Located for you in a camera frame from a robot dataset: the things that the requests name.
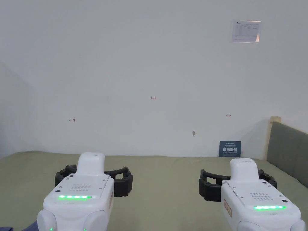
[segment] green bed sheet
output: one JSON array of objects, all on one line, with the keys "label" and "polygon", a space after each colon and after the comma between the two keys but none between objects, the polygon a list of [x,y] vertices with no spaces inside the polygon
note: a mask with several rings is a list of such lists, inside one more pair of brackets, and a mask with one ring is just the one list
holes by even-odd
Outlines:
[{"label": "green bed sheet", "polygon": [[[0,159],[0,227],[20,231],[36,220],[43,200],[54,188],[55,173],[77,164],[79,155],[19,152]],[[219,202],[198,193],[200,169],[230,175],[231,158],[163,156],[107,156],[105,170],[127,166],[133,190],[114,199],[108,231],[225,231]],[[301,210],[308,223],[308,188],[267,161],[258,168],[274,176],[278,189]]]}]

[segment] wooden bed frame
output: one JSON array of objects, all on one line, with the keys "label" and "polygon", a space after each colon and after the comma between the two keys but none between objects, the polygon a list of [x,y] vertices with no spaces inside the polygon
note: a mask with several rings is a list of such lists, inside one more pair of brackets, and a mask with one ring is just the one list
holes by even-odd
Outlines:
[{"label": "wooden bed frame", "polygon": [[308,134],[281,122],[269,120],[265,160],[297,179],[308,188]]}]

